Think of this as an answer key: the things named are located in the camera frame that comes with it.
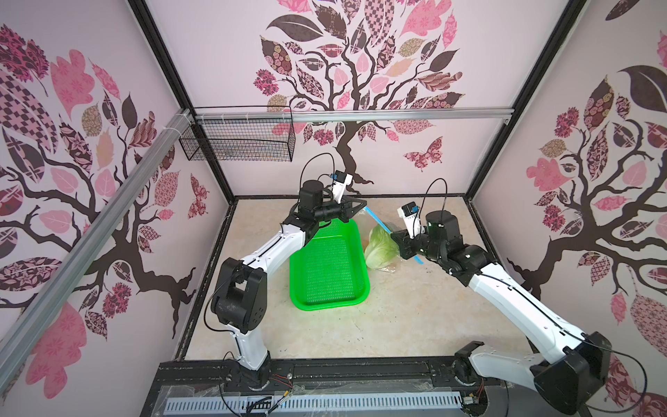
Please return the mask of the napa cabbage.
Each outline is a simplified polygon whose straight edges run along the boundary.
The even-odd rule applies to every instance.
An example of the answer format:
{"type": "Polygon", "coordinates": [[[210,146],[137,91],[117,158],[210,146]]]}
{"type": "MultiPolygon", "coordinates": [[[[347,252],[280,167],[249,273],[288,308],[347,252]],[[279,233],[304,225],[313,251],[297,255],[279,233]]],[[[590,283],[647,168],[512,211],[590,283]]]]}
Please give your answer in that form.
{"type": "Polygon", "coordinates": [[[368,245],[364,250],[366,266],[369,269],[384,269],[399,256],[398,247],[390,235],[380,225],[369,232],[368,245]]]}

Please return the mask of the clear zip top bag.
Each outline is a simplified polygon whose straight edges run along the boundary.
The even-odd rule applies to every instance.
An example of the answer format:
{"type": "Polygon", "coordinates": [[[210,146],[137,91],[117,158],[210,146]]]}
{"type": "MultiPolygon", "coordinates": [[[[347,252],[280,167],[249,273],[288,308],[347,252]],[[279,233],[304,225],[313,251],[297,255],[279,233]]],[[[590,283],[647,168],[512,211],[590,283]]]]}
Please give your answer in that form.
{"type": "Polygon", "coordinates": [[[366,266],[371,270],[393,272],[394,261],[400,257],[398,244],[391,238],[393,232],[371,208],[364,208],[366,214],[375,222],[368,233],[368,243],[364,249],[366,266]]]}

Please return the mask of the green plastic basket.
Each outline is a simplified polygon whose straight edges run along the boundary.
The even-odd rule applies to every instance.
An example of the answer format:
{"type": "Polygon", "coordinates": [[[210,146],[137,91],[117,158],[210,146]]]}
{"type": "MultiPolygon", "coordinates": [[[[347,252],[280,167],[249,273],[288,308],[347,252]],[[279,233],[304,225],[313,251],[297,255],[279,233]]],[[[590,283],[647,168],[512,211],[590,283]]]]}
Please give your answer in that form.
{"type": "Polygon", "coordinates": [[[365,302],[370,293],[361,235],[355,221],[333,220],[289,258],[290,299],[302,311],[365,302]]]}

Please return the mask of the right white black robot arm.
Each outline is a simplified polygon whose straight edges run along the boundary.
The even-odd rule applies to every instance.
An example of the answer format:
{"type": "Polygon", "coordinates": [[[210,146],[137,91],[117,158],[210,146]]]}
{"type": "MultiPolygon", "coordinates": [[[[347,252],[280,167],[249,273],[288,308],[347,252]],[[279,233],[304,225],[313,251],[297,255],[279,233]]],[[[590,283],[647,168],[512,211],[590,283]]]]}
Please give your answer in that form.
{"type": "Polygon", "coordinates": [[[454,356],[457,381],[472,386],[484,378],[512,382],[537,392],[564,415],[575,415],[606,385],[611,342],[599,332],[587,335],[522,288],[483,248],[464,242],[459,221],[447,210],[420,220],[408,203],[397,210],[405,227],[391,234],[400,255],[437,264],[463,286],[484,297],[512,322],[537,350],[503,353],[473,341],[454,356]]]}

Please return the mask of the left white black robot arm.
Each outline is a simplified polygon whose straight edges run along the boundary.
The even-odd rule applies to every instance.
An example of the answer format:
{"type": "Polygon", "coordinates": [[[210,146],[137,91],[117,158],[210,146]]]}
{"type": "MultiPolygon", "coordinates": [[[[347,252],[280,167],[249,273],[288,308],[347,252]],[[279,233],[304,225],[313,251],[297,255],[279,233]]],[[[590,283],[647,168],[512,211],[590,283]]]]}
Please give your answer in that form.
{"type": "Polygon", "coordinates": [[[238,348],[241,375],[261,389],[269,383],[270,353],[260,323],[267,313],[267,280],[288,258],[307,247],[316,233],[334,220],[349,222],[367,202],[345,195],[352,176],[340,170],[332,184],[308,180],[300,186],[297,203],[268,242],[240,260],[229,258],[220,267],[209,308],[232,335],[238,348]]]}

